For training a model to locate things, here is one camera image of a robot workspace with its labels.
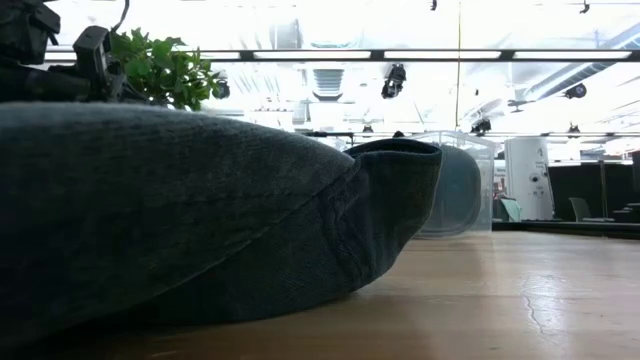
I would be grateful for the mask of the blue denim cap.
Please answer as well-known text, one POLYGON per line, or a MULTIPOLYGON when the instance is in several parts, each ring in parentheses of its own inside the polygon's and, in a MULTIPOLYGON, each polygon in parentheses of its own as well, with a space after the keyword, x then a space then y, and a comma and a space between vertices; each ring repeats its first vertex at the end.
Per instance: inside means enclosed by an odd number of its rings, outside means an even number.
POLYGON ((427 221, 442 157, 151 106, 2 104, 0 353, 100 318, 241 322, 345 296, 427 221))

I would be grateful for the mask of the green leafy plant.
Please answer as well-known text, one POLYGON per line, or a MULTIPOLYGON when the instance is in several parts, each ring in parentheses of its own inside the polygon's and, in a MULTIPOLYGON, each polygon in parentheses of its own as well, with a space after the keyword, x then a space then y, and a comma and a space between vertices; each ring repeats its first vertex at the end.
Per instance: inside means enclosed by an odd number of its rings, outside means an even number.
POLYGON ((215 79, 225 79, 201 51, 183 51, 180 38, 151 39, 139 28, 110 33, 111 54, 133 89, 154 105, 199 111, 215 79))

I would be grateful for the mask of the clear plastic storage bin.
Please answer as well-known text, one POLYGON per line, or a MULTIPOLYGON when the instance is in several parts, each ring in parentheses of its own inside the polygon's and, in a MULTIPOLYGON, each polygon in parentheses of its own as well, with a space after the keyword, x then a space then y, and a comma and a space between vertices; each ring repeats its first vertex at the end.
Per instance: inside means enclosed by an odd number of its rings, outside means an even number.
MULTIPOLYGON (((464 233, 489 233, 492 226, 492 176, 494 174, 495 144, 480 137, 471 136, 461 132, 434 131, 422 134, 414 134, 412 140, 425 142, 440 148, 441 145, 449 145, 468 152, 477 162, 481 173, 481 209, 474 225, 464 233)), ((421 237, 428 237, 419 231, 421 237)))

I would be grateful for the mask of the teal chair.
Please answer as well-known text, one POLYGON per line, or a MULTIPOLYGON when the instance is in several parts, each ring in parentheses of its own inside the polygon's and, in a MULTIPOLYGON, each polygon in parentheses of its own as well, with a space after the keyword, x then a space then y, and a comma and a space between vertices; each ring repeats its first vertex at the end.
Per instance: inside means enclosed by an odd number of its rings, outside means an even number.
POLYGON ((522 208, 514 198, 501 198, 500 203, 504 208, 504 212, 509 222, 520 222, 522 215, 522 208))

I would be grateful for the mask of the white cylindrical column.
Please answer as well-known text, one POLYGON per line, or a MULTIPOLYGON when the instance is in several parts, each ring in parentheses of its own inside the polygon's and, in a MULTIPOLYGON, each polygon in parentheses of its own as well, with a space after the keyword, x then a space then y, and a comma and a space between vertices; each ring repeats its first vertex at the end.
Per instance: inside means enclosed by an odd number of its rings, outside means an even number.
POLYGON ((507 194, 521 208, 521 220, 554 218, 547 139, 516 137, 505 141, 507 194))

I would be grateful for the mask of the grey chair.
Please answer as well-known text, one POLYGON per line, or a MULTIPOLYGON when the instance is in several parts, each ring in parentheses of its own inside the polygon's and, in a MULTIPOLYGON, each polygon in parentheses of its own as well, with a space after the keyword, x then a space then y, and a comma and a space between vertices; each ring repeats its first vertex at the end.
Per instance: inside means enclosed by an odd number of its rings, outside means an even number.
POLYGON ((570 197, 569 201, 571 203, 577 222, 586 222, 592 220, 591 211, 585 199, 579 197, 570 197))

